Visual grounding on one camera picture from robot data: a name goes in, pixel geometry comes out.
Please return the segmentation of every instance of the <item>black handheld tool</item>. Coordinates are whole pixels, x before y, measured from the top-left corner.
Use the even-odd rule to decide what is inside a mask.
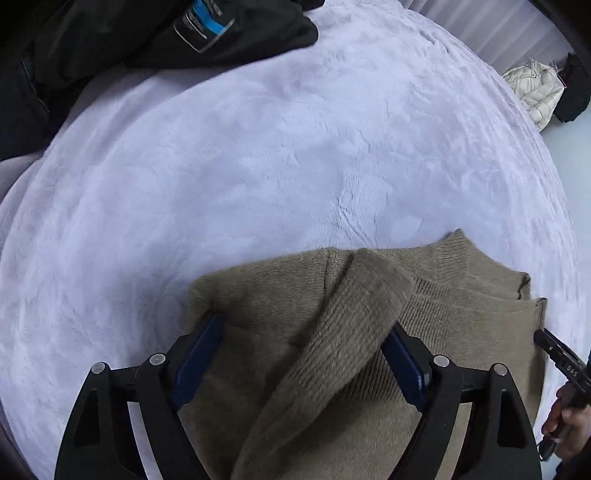
[[[556,368],[568,379],[567,388],[560,398],[563,408],[585,408],[591,404],[591,362],[585,364],[547,329],[534,333],[534,343],[550,356]],[[562,419],[558,421],[555,431],[538,444],[540,460],[545,462],[552,456],[556,447],[569,436],[571,428]]]

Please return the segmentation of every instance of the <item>black gripper frame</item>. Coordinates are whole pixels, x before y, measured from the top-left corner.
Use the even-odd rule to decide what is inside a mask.
[[[209,480],[177,412],[193,398],[222,333],[221,317],[208,314],[165,355],[153,355],[138,367],[112,371],[95,364],[70,415],[55,479],[145,480],[127,406],[138,402],[164,480]],[[382,353],[404,397],[423,413],[389,480],[435,479],[460,403],[472,403],[472,411],[454,479],[541,478],[525,407],[504,365],[488,371],[458,367],[444,356],[434,357],[400,325]]]

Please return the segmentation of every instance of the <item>metal screw head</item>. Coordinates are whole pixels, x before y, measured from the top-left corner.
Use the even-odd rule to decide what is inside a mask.
[[[435,365],[437,365],[438,367],[445,368],[449,365],[449,358],[445,355],[436,355],[433,359],[433,363],[435,363]]]
[[[495,364],[495,366],[493,367],[493,370],[500,376],[504,377],[507,372],[509,370],[507,370],[507,367],[503,364]]]
[[[90,368],[90,371],[94,374],[100,374],[105,371],[105,364],[103,362],[97,362]]]
[[[155,353],[150,357],[152,365],[162,365],[166,361],[166,356],[163,353]]]

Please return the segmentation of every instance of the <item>black fabric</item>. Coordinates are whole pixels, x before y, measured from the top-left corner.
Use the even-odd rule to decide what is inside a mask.
[[[324,3],[52,1],[59,8],[0,74],[0,160],[45,148],[88,81],[123,60],[134,67],[180,69],[242,64],[307,47],[318,30],[303,10]]]
[[[170,24],[187,0],[70,0],[34,42],[35,81],[64,89],[119,63],[161,25]]]
[[[569,53],[559,73],[566,85],[554,114],[561,122],[571,122],[585,111],[591,100],[591,77],[577,55]]]
[[[195,0],[126,63],[189,68],[261,60],[318,40],[303,9],[323,0]]]

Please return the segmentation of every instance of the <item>human hand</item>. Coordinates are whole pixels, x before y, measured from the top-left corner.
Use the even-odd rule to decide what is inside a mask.
[[[569,435],[556,448],[556,456],[562,460],[570,460],[578,454],[591,436],[591,407],[563,408],[560,399],[567,389],[574,389],[574,387],[567,383],[558,389],[556,392],[558,400],[552,405],[548,419],[542,425],[542,433],[545,436],[555,431],[560,417],[564,423],[572,426]]]

